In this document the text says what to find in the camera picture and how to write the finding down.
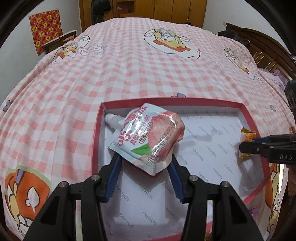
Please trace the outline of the burger gummy candy packet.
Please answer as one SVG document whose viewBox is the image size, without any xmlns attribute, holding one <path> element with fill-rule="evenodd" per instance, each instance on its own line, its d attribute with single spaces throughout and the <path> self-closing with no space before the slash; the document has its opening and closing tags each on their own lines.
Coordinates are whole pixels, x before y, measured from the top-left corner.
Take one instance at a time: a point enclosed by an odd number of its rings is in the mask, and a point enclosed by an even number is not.
<svg viewBox="0 0 296 241">
<path fill-rule="evenodd" d="M 243 127 L 241 129 L 240 144 L 239 144 L 239 158 L 246 159 L 252 154 L 256 154 L 256 150 L 252 144 L 253 140 L 256 138 L 257 132 L 250 131 Z"/>
</svg>

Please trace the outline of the pink peach jelly pouch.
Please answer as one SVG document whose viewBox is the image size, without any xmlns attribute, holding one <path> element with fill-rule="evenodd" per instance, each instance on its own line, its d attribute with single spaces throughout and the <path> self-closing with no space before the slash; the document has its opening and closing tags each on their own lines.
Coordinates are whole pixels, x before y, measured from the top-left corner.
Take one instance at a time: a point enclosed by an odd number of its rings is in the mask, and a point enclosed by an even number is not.
<svg viewBox="0 0 296 241">
<path fill-rule="evenodd" d="M 108 113 L 104 120 L 114 129 L 109 149 L 151 176 L 168 167 L 174 145 L 185 131 L 178 114 L 150 103 L 126 117 Z"/>
</svg>

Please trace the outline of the pink shallow box tray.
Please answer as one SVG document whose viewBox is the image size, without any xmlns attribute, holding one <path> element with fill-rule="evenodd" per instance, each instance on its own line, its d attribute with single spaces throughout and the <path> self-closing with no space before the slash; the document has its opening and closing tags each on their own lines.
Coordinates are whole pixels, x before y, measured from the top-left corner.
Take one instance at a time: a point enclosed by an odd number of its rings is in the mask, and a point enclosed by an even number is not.
<svg viewBox="0 0 296 241">
<path fill-rule="evenodd" d="M 96 128 L 94 134 L 94 158 L 102 162 L 99 156 L 103 151 L 102 137 L 100 130 L 103 122 L 103 114 L 108 111 L 127 111 L 128 109 L 140 108 L 144 103 L 160 103 L 168 108 L 188 107 L 214 107 L 239 109 L 247 123 L 254 127 L 255 123 L 243 104 L 200 98 L 148 98 L 148 99 L 128 99 L 123 101 L 109 101 L 100 105 Z M 181 203 L 189 205 L 185 225 L 181 240 L 203 240 L 206 234 L 206 205 L 207 201 L 213 201 L 213 240 L 262 240 L 262 235 L 249 213 L 245 203 L 250 201 L 250 197 L 244 201 L 240 199 L 233 187 L 227 181 L 222 181 L 219 185 L 204 182 L 196 175 L 189 173 L 186 167 L 181 166 L 175 156 L 169 158 L 167 167 L 174 192 Z"/>
</svg>

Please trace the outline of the wooden headboard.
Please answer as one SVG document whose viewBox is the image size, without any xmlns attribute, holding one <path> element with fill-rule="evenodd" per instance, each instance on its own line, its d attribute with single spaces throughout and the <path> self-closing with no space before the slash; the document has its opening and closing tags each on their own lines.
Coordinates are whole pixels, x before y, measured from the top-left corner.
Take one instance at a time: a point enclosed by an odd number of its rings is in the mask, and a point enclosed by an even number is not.
<svg viewBox="0 0 296 241">
<path fill-rule="evenodd" d="M 295 80 L 295 59 L 277 40 L 257 30 L 226 24 L 226 30 L 218 33 L 243 44 L 257 65 L 274 73 L 279 71 L 287 80 Z"/>
</svg>

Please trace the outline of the pink checkered cartoon bedsheet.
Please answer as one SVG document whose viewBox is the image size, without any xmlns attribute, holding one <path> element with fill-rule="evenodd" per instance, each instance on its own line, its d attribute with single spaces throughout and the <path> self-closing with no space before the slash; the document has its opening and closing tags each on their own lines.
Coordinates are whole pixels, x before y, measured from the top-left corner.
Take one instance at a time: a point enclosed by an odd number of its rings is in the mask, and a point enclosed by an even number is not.
<svg viewBox="0 0 296 241">
<path fill-rule="evenodd" d="M 291 133 L 286 83 L 234 40 L 186 24 L 112 19 L 44 56 L 1 104 L 1 200 L 10 237 L 23 240 L 60 182 L 110 162 L 106 113 L 144 103 L 177 113 L 172 153 L 201 180 L 228 181 L 264 240 L 279 226 L 288 169 L 238 150 L 242 128 Z"/>
</svg>

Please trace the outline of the wooden bedside stool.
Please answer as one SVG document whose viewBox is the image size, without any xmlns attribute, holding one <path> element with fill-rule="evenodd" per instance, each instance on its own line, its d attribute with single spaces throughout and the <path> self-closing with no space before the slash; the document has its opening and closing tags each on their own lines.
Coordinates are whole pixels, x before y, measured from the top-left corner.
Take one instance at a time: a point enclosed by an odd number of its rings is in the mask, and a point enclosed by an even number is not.
<svg viewBox="0 0 296 241">
<path fill-rule="evenodd" d="M 68 41 L 74 40 L 77 37 L 76 32 L 77 30 L 72 30 L 57 37 L 56 39 L 50 40 L 49 42 L 47 42 L 42 46 L 44 53 L 48 54 L 49 52 L 55 50 L 56 48 L 63 46 Z"/>
</svg>

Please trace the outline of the wooden wardrobe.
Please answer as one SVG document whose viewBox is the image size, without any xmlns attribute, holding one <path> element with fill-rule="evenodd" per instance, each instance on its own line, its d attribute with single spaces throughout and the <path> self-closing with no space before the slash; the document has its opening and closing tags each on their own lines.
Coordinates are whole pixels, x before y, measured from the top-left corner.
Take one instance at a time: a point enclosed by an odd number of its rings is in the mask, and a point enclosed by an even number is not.
<svg viewBox="0 0 296 241">
<path fill-rule="evenodd" d="M 203 27 L 206 1 L 107 1 L 110 10 L 99 16 L 99 21 L 112 18 L 150 18 L 177 24 Z"/>
</svg>

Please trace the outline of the red yellow patterned board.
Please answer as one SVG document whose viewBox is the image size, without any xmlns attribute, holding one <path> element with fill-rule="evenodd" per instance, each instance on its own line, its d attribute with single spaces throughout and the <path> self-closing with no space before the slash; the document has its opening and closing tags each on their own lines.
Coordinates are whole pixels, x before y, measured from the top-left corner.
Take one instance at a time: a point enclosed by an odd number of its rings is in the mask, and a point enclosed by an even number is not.
<svg viewBox="0 0 296 241">
<path fill-rule="evenodd" d="M 34 46 L 38 55 L 44 52 L 44 44 L 63 35 L 58 9 L 30 15 L 29 20 Z"/>
</svg>

